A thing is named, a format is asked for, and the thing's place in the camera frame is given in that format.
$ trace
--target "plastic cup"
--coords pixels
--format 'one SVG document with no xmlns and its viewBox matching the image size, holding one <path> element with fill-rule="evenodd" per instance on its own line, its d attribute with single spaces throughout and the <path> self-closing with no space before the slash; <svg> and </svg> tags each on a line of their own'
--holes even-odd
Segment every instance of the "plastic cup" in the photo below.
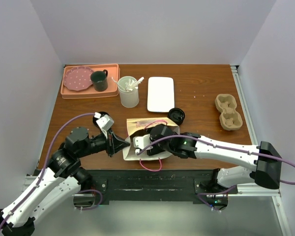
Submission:
<svg viewBox="0 0 295 236">
<path fill-rule="evenodd" d="M 136 82 L 137 80 L 131 76 L 124 76 L 118 80 L 118 90 L 120 94 L 121 104 L 124 107 L 132 108 L 138 105 L 139 103 L 139 91 L 138 89 L 133 89 L 132 91 L 125 91 L 122 88 L 126 87 L 126 83 L 129 82 L 129 79 Z"/>
</svg>

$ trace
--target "pulp cup holder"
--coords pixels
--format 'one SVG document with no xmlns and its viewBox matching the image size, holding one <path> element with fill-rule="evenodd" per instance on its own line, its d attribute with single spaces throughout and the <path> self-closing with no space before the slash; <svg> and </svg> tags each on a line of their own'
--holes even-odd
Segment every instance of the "pulp cup holder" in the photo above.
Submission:
<svg viewBox="0 0 295 236">
<path fill-rule="evenodd" d="M 220 122 L 225 130 L 238 130 L 242 127 L 242 119 L 236 111 L 237 103 L 230 94 L 219 94 L 215 99 L 215 106 L 221 113 Z"/>
</svg>

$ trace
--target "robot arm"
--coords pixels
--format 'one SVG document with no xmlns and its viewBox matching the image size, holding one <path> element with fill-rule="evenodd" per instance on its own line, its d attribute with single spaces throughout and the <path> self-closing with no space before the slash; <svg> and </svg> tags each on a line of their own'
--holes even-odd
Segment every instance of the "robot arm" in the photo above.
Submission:
<svg viewBox="0 0 295 236">
<path fill-rule="evenodd" d="M 112 156 L 130 145 L 114 134 L 111 130 L 113 123 L 108 115 L 98 118 L 101 133 L 92 138 L 89 138 L 88 130 L 84 127 L 71 131 L 49 160 L 41 182 L 37 185 L 39 175 L 13 203 L 0 209 L 0 224 L 10 215 L 2 227 L 3 235 L 31 235 L 34 225 L 52 209 L 82 188 L 90 188 L 91 175 L 80 167 L 80 158 L 104 150 Z M 12 209 L 19 203 L 21 205 L 12 213 Z"/>
<path fill-rule="evenodd" d="M 159 124 L 147 130 L 150 142 L 177 135 L 169 127 Z M 268 142 L 256 145 L 237 145 L 209 139 L 199 134 L 183 133 L 190 138 L 169 138 L 158 142 L 147 150 L 147 154 L 155 155 L 168 151 L 180 158 L 205 158 L 233 163 L 238 165 L 229 169 L 216 169 L 212 180 L 202 183 L 208 191 L 220 192 L 233 185 L 256 183 L 257 185 L 278 189 L 280 186 L 281 162 L 251 155 L 251 153 L 265 153 L 273 156 L 280 155 Z"/>
</svg>

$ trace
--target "tabletop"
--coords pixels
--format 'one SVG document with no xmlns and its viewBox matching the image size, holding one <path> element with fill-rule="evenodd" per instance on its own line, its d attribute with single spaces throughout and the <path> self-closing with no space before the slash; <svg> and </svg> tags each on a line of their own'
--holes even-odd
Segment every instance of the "tabletop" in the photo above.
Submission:
<svg viewBox="0 0 295 236">
<path fill-rule="evenodd" d="M 136 79 L 144 77 L 139 85 L 139 104 L 134 108 L 125 108 L 118 96 L 95 99 L 63 99 L 58 93 L 54 111 L 51 117 L 38 169 L 44 165 L 48 147 L 56 132 L 71 118 L 83 114 L 105 111 L 115 121 L 112 129 L 116 135 L 126 138 L 127 118 L 157 118 L 167 114 L 151 113 L 147 110 L 148 78 L 153 76 L 171 77 L 175 87 L 175 107 L 185 112 L 185 120 L 180 126 L 180 132 L 199 133 L 215 140 L 250 145 L 251 140 L 244 119 L 231 68 L 229 65 L 186 65 L 186 64 L 121 64 L 120 77 L 133 76 Z M 243 119 L 243 126 L 237 131 L 226 131 L 222 128 L 220 113 L 214 100 L 220 93 L 228 93 L 237 101 L 236 110 Z M 98 135 L 99 130 L 93 125 L 92 117 L 82 117 L 70 123 L 59 134 L 52 152 L 56 151 L 70 131 L 77 127 L 89 128 L 90 135 Z M 108 157 L 106 152 L 100 152 L 81 158 L 82 167 L 88 170 L 121 170 L 142 169 L 138 161 L 125 161 L 122 152 Z M 215 169 L 230 168 L 235 165 L 208 159 L 180 159 L 170 156 L 162 160 L 163 169 Z M 158 161 L 145 161 L 150 169 L 158 169 Z"/>
</svg>

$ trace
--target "pink plate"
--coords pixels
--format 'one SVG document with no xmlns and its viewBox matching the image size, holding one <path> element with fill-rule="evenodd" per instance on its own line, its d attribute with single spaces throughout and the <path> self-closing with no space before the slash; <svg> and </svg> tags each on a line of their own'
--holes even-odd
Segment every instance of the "pink plate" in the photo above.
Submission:
<svg viewBox="0 0 295 236">
<path fill-rule="evenodd" d="M 94 71 L 87 66 L 77 66 L 69 70 L 64 76 L 63 85 L 69 90 L 82 91 L 92 85 L 90 75 Z"/>
</svg>

